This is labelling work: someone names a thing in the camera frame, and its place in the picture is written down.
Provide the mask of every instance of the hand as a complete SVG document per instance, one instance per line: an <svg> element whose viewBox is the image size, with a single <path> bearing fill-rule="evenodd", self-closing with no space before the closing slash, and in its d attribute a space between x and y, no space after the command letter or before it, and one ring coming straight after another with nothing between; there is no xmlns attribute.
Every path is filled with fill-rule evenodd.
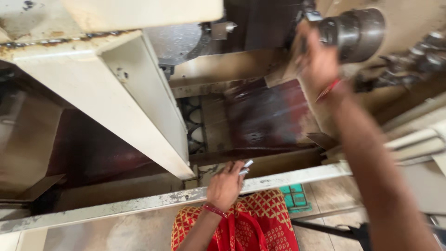
<svg viewBox="0 0 446 251"><path fill-rule="evenodd" d="M226 212L242 190L245 175L239 175L239 172L244 165L242 160L226 163L226 166L211 178L207 187L207 201Z"/></svg>
<svg viewBox="0 0 446 251"><path fill-rule="evenodd" d="M335 46L326 46L319 41L319 31L301 22L296 34L306 38L307 52L296 60L301 65L302 76L312 83L317 91L324 90L339 75L338 51Z"/></svg>

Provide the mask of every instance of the red thread bracelet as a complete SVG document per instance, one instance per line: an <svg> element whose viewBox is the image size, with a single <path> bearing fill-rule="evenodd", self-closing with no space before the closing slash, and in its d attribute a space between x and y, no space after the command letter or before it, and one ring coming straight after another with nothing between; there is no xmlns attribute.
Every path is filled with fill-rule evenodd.
<svg viewBox="0 0 446 251"><path fill-rule="evenodd" d="M319 93L319 96L316 98L315 102L327 96L328 93L331 92L331 90L333 90L333 88L340 82L341 82L340 79L335 79L329 86L327 86L327 88L325 88L321 93Z"/></svg>
<svg viewBox="0 0 446 251"><path fill-rule="evenodd" d="M220 215L221 217L227 219L227 215L222 210L220 210L216 206L212 205L212 203L210 203L210 202L207 202L206 204L204 204L203 208L208 211L211 211L213 213L216 213L216 214Z"/></svg>

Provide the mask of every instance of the floor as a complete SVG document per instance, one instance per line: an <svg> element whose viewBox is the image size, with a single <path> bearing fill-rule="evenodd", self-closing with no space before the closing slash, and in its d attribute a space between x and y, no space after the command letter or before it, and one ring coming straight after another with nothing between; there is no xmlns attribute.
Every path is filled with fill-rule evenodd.
<svg viewBox="0 0 446 251"><path fill-rule="evenodd" d="M293 213L292 218L358 208L359 192L351 177L341 177L305 184L312 210ZM168 251L170 234L177 211L182 206L107 218L48 230L44 251ZM365 211L357 211L312 220L328 226L359 226ZM359 251L358 242L295 227L303 251Z"/></svg>

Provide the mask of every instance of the red saree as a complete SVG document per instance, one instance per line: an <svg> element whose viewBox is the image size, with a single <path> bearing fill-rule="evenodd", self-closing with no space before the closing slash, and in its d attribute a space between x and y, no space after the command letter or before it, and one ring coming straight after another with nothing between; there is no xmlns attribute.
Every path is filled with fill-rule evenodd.
<svg viewBox="0 0 446 251"><path fill-rule="evenodd" d="M184 207L175 218L170 248L175 251L194 225L201 207ZM283 194L279 189L240 198L226 212L208 251L298 251Z"/></svg>

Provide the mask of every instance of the woman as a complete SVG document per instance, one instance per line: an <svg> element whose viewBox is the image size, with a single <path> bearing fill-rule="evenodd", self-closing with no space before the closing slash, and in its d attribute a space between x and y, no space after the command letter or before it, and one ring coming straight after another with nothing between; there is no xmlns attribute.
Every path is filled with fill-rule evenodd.
<svg viewBox="0 0 446 251"><path fill-rule="evenodd" d="M187 206L173 223L173 251L298 251L279 189L239 198L244 162L228 162L212 177L203 207Z"/></svg>

